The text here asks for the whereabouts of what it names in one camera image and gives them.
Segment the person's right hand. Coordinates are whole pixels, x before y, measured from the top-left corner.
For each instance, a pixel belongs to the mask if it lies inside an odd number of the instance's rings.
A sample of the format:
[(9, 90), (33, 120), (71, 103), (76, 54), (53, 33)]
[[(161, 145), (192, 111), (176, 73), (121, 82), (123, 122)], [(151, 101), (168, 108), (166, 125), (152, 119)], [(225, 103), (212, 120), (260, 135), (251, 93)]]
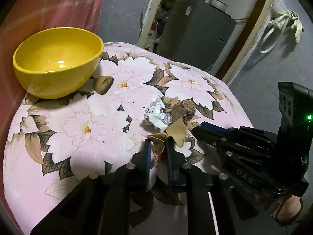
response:
[(266, 211), (281, 227), (292, 225), (303, 209), (303, 200), (298, 196), (284, 196), (274, 202), (267, 202)]

